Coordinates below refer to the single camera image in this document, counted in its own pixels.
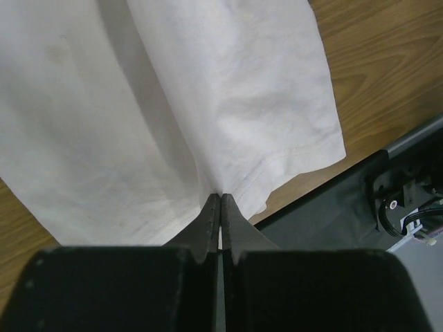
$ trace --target wooden table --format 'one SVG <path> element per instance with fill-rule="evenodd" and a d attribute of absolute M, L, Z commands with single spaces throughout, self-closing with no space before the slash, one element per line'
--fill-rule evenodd
<path fill-rule="evenodd" d="M 257 223 L 443 113 L 441 0 L 313 0 L 347 158 L 277 189 Z M 30 256 L 56 245 L 0 181 L 0 311 Z"/>

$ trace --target wire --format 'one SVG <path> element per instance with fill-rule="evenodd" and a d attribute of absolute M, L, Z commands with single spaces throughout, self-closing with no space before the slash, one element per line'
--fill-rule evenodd
<path fill-rule="evenodd" d="M 416 213 L 409 214 L 403 222 L 403 227 L 401 228 L 401 235 L 405 236 L 408 234 L 407 225 L 413 223 L 418 219 L 429 218 L 430 216 L 443 216 L 443 208 L 439 207 L 436 209 L 422 210 Z"/>

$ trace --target white towel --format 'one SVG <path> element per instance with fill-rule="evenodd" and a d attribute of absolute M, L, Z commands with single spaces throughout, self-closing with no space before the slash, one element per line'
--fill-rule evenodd
<path fill-rule="evenodd" d="M 62 244 L 246 218 L 345 156 L 306 0 L 2 0 L 0 175 Z"/>

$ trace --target screw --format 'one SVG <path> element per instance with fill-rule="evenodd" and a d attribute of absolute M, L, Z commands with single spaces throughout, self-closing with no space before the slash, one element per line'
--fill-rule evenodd
<path fill-rule="evenodd" d="M 397 207 L 398 204 L 399 204 L 399 202 L 397 202 L 396 200 L 393 200 L 392 202 L 390 202 L 389 208 L 391 210 L 393 210 L 393 209 L 395 209 Z"/>

